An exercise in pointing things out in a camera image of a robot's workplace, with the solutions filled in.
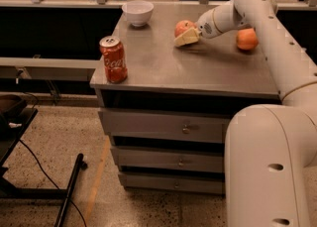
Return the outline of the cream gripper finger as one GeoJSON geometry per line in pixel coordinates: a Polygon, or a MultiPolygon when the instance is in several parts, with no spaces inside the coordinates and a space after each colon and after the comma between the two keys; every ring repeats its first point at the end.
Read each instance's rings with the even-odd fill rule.
{"type": "Polygon", "coordinates": [[[196,28],[190,28],[174,39],[174,45],[176,47],[182,47],[185,45],[197,43],[199,41],[200,33],[196,28]]]}

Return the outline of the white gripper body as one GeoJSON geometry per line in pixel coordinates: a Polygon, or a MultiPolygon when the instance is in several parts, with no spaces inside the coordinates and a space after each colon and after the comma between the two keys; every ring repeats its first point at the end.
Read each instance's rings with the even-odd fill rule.
{"type": "Polygon", "coordinates": [[[219,35],[215,26],[213,14],[214,10],[209,10],[202,14],[196,22],[197,28],[203,38],[212,39],[219,35]]]}

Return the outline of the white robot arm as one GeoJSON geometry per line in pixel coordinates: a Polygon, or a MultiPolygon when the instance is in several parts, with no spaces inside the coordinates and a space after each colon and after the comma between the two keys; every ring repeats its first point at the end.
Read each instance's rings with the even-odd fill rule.
{"type": "Polygon", "coordinates": [[[255,30],[279,104],[239,111],[225,140],[228,227],[311,227],[303,171],[317,156],[317,66],[275,16],[274,0],[231,0],[205,12],[176,46],[255,30]]]}

